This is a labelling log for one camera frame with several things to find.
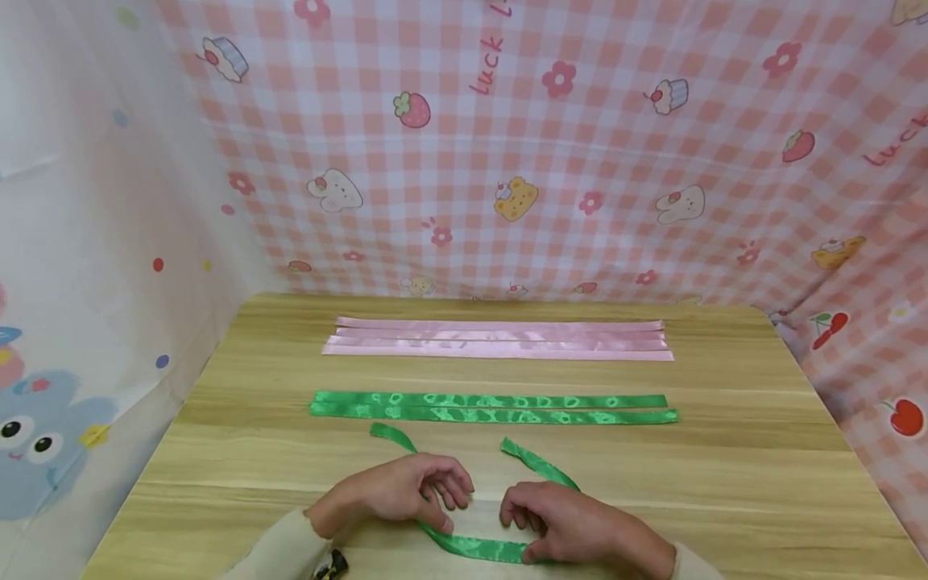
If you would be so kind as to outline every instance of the backdrop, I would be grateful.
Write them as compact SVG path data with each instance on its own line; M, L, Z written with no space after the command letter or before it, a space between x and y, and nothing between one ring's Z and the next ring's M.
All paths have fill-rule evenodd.
M92 4L0 7L3 577L256 290L753 304L928 553L928 0Z

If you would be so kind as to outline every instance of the wooden table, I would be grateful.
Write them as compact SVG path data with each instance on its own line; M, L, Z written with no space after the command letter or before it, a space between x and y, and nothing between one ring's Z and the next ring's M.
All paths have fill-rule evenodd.
M321 356L337 315L666 322L676 362ZM748 307L492 303L259 295L246 303L84 572L85 580L212 578L295 506L404 452L370 421L310 417L316 389L667 395L674 425L404 422L422 451L473 475L461 535L500 527L499 500L537 479L504 436L580 487L682 541L729 579L928 579L922 558L793 362ZM414 525L370 522L345 542L353 578L554 578L559 567L472 561ZM573 578L606 578L593 568Z

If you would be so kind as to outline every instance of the sleeve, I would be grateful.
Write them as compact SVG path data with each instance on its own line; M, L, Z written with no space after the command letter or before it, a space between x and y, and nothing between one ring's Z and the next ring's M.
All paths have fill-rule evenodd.
M291 511L258 539L221 580L300 580L316 569L330 542L319 537L302 509Z
M686 546L674 544L677 564L670 580L725 580L725 576Z

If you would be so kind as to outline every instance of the satin ribbon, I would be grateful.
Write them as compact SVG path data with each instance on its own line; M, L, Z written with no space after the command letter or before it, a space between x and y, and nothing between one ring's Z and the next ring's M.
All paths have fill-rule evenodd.
M340 346L324 344L322 354L342 356L438 356L444 358L520 358L536 360L640 360L672 361L670 351L568 351L526 350L508 347L507 342L485 342L470 348L440 346Z
M495 423L502 425L661 425L679 420L676 409L660 411L537 411L526 409L477 409L438 406L377 406L314 401L309 412L316 417L392 419L448 423Z
M421 341L662 341L662 330L642 332L582 332L564 330L403 330L403 329L335 329L334 336L357 339L406 339Z
M370 426L370 434L374 437L380 437L393 441L402 446L410 453L418 453L416 446L406 436L405 433L383 423L374 423ZM579 491L580 488L574 483L574 480L551 465L541 457L532 453L528 449L513 443L510 439L504 439L500 449L511 456L522 460L530 470L538 475L550 479L553 482L561 483ZM479 537L467 537L464 535L442 534L434 528L419 522L419 528L422 529L439 547L443 550L475 560L498 561L506 564L522 563L522 553L528 547L528 544L522 542L507 542L503 540L489 540Z
M492 394L316 391L314 403L374 406L440 406L501 409L614 409L667 406L662 394L610 396L513 396Z
M402 349L453 349L460 352L481 353L484 349L498 351L500 347L507 351L665 351L664 341L624 341L611 339L598 341L582 339L579 341L542 342L542 341L422 341L419 339L379 339L356 338L350 336L331 336L326 344L337 346L376 346Z
M339 316L336 326L353 329L399 329L399 330L484 330L509 332L648 332L663 330L664 322L505 322L498 320L385 320Z

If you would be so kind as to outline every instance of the gingham fabric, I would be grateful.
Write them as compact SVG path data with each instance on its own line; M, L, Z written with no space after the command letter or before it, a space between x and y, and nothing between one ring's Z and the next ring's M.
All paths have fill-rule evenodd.
M928 553L928 0L158 4L293 291L754 304Z

